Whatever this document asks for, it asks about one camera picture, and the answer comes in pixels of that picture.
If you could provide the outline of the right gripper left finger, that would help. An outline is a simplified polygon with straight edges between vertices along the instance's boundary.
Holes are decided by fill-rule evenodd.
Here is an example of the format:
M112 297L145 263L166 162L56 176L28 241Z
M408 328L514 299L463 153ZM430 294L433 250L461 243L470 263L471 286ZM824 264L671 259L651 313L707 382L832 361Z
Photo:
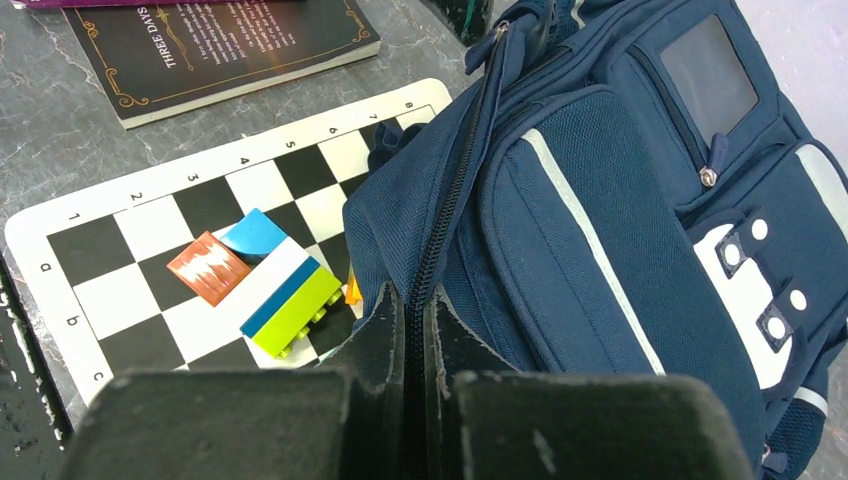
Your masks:
M400 479L403 305L370 317L314 368L135 372L75 433L64 479Z

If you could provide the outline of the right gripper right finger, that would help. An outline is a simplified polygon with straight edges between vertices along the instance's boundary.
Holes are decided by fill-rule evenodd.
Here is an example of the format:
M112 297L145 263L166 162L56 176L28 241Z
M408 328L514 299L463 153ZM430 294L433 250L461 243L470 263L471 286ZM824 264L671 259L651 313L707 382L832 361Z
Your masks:
M513 369L443 290L425 309L433 479L749 479L732 421L681 376Z

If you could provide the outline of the navy blue backpack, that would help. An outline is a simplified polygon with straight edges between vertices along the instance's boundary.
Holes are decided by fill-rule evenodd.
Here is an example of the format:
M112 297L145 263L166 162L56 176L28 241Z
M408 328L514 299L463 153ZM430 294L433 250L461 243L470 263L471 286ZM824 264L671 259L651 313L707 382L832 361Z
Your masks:
M426 124L380 126L344 206L372 312L404 307L401 457L425 443L429 302L508 365L686 375L759 479L819 446L847 341L847 176L732 1L518 1Z

